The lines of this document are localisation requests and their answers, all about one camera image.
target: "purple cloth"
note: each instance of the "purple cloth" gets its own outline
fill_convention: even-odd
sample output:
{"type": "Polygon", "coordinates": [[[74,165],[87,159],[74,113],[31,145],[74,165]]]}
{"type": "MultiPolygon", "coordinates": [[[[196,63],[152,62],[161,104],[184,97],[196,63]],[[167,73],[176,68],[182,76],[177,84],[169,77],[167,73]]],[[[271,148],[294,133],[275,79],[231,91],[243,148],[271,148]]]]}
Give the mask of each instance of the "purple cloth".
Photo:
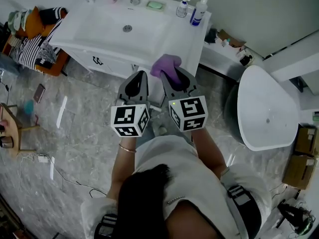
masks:
{"type": "Polygon", "coordinates": [[[164,54],[153,64],[151,75],[160,78],[161,71],[164,71],[176,84],[181,84],[181,81],[175,70],[175,67],[178,67],[180,65],[180,57],[164,54]]]}

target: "wire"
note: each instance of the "wire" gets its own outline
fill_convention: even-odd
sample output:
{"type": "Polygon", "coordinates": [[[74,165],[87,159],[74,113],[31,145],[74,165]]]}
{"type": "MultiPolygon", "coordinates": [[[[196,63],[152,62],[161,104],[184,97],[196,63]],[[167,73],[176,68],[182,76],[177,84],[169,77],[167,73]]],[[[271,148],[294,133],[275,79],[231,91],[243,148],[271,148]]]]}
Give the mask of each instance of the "wire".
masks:
{"type": "Polygon", "coordinates": [[[295,238],[298,238],[299,236],[297,235],[296,232],[291,232],[289,235],[288,235],[288,239],[295,239],[295,238]]]}
{"type": "Polygon", "coordinates": [[[8,105],[8,102],[9,102],[9,94],[10,94],[10,91],[8,90],[8,96],[7,96],[7,98],[6,98],[6,106],[8,105]]]}
{"type": "Polygon", "coordinates": [[[290,223],[290,222],[289,222],[289,225],[290,225],[291,229],[295,232],[295,230],[294,230],[293,227],[291,226],[291,223],[290,223]]]}
{"type": "Polygon", "coordinates": [[[93,190],[96,190],[96,191],[101,192],[102,194],[104,194],[102,191],[100,191],[100,190],[98,190],[98,189],[91,189],[90,192],[89,192],[91,198],[93,198],[92,195],[91,195],[91,192],[92,192],[93,190]]]}
{"type": "Polygon", "coordinates": [[[101,190],[99,190],[99,189],[96,189],[96,188],[93,188],[93,187],[90,187],[90,186],[86,186],[86,185],[82,185],[82,184],[80,184],[80,183],[78,183],[78,182],[75,183],[75,182],[73,182],[73,181],[69,181],[69,180],[65,179],[64,176],[56,169],[55,164],[53,163],[52,159],[51,159],[47,154],[43,154],[43,153],[36,153],[36,152],[34,152],[33,154],[29,154],[29,155],[24,156],[24,157],[22,158],[22,160],[21,160],[21,165],[20,165],[20,166],[21,166],[21,167],[20,167],[20,182],[21,182],[22,162],[23,162],[23,160],[24,160],[25,158],[30,159],[29,157],[32,157],[31,160],[34,162],[34,160],[33,160],[33,157],[34,157],[34,156],[36,156],[36,157],[46,156],[46,157],[50,160],[51,164],[53,165],[54,170],[62,177],[62,179],[63,179],[64,181],[69,182],[69,183],[72,183],[72,184],[74,184],[74,185],[76,185],[76,186],[81,186],[81,187],[85,187],[85,188],[90,188],[91,191],[96,190],[96,191],[101,192],[103,195],[106,196],[106,194],[103,193],[103,192],[102,192],[101,190]]]}
{"type": "Polygon", "coordinates": [[[275,194],[271,199],[274,199],[275,196],[281,195],[282,193],[275,194]]]}
{"type": "Polygon", "coordinates": [[[283,185],[283,183],[279,184],[277,187],[275,187],[275,188],[271,189],[270,191],[273,191],[274,189],[279,188],[281,185],[283,185]]]}

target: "vanity cabinet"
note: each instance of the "vanity cabinet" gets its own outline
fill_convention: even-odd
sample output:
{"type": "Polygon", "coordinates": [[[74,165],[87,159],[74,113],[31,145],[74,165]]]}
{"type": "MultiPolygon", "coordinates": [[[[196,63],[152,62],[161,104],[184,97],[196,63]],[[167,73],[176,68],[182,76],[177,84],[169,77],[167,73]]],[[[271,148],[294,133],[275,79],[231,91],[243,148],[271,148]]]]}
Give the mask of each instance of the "vanity cabinet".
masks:
{"type": "Polygon", "coordinates": [[[125,79],[133,73],[134,66],[132,64],[88,50],[63,49],[90,72],[94,70],[125,79]]]}

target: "sink drain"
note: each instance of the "sink drain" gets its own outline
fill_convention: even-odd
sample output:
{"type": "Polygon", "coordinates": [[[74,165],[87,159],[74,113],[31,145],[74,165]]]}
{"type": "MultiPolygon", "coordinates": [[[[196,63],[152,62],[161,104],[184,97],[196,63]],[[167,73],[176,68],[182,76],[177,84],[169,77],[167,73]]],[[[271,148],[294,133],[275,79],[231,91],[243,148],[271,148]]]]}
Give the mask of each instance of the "sink drain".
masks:
{"type": "Polygon", "coordinates": [[[131,30],[132,30],[132,26],[131,25],[126,25],[126,26],[123,27],[123,31],[125,33],[131,32],[131,30]]]}

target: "marble floor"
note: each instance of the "marble floor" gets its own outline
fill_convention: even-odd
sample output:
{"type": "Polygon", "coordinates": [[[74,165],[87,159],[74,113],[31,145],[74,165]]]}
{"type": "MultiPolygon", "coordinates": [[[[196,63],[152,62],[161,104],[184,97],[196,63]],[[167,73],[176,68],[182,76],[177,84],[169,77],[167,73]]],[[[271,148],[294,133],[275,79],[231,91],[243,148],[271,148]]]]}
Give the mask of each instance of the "marble floor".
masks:
{"type": "MultiPolygon", "coordinates": [[[[95,72],[71,59],[65,68],[68,77],[51,77],[24,69],[17,77],[5,72],[2,82],[11,87],[9,104],[19,107],[18,118],[24,126],[34,124],[36,116],[41,128],[23,132],[22,148],[37,150],[55,158],[58,171],[67,179],[107,192],[117,153],[119,137],[109,127],[110,106],[117,96],[123,79],[95,72]],[[23,112],[25,103],[32,100],[38,84],[46,90],[33,114],[23,112]],[[67,104],[60,128],[56,126],[64,97],[67,104]]],[[[229,133],[223,118],[223,106],[232,87],[225,79],[199,68],[196,79],[206,96],[209,110],[207,129],[226,162],[244,162],[263,176],[272,190],[273,206],[281,199],[294,195],[290,187],[283,194],[282,174],[290,155],[290,147],[252,152],[239,144],[229,133]]],[[[0,102],[6,102],[7,92],[0,86],[0,102]]],[[[160,119],[169,132],[177,130],[167,115],[153,111],[152,120],[160,119]]],[[[13,158],[0,150],[0,193],[21,218],[24,225],[39,239],[50,239],[59,232],[70,239],[83,239],[80,205],[90,198],[90,189],[70,184],[54,173],[49,176],[50,164],[37,160],[13,158]]],[[[101,193],[92,192],[93,197],[101,193]]]]}

